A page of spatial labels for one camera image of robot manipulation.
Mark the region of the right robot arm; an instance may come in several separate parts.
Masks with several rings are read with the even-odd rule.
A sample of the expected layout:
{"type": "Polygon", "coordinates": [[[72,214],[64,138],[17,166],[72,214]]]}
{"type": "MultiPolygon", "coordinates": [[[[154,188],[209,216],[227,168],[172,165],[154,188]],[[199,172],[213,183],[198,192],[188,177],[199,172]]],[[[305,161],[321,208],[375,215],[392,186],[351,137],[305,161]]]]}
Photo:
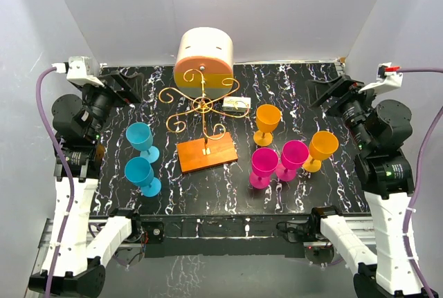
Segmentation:
{"type": "Polygon", "coordinates": [[[372,106],[374,90],[342,75],[330,81],[307,82],[309,104],[343,118],[358,148],[355,172],[370,207],[376,252],[354,233],[334,206],[311,211],[309,234],[329,240],[353,275],[358,297],[437,297],[418,265],[411,223],[418,173],[401,147],[412,133],[410,109],[396,100],[372,106]]]}

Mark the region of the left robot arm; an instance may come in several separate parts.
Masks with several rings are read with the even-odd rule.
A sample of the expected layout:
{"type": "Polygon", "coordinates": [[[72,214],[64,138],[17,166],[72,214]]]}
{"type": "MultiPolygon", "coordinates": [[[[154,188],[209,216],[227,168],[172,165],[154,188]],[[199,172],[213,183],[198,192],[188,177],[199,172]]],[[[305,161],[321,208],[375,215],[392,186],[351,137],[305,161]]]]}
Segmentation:
{"type": "Polygon", "coordinates": [[[142,102],[144,76],[112,71],[71,80],[81,96],[57,98],[49,122],[42,104],[42,82],[56,70],[45,70],[35,87],[39,115],[55,151],[56,203],[48,252],[41,270],[30,276],[28,287],[46,297],[98,297],[105,284],[105,268],[120,245],[139,240],[143,233],[136,210],[116,208],[98,233],[87,239],[91,202],[105,154],[100,134],[112,109],[142,102]]]}

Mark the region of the orange wine glass front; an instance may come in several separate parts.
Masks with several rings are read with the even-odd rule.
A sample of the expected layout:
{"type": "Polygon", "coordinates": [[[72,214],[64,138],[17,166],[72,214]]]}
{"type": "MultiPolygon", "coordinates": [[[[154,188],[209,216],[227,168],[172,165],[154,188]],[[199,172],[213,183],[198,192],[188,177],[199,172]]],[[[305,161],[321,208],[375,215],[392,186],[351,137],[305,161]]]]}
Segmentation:
{"type": "Polygon", "coordinates": [[[303,164],[303,169],[310,173],[320,170],[322,162],[328,159],[337,149],[337,137],[329,131],[316,132],[309,143],[309,157],[303,164]]]}

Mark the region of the orange wine glass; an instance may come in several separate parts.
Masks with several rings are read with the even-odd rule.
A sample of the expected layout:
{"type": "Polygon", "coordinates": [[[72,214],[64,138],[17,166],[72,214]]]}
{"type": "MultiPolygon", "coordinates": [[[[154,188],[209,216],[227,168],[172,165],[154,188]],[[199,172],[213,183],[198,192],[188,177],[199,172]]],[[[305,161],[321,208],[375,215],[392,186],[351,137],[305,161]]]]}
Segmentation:
{"type": "Polygon", "coordinates": [[[328,159],[337,149],[337,137],[329,131],[316,132],[309,143],[309,157],[303,164],[303,169],[310,173],[320,170],[322,162],[328,159]]]}
{"type": "Polygon", "coordinates": [[[260,147],[267,147],[273,141],[273,131],[277,128],[282,117],[280,109],[272,104],[263,104],[256,111],[256,125],[258,130],[253,140],[260,147]]]}

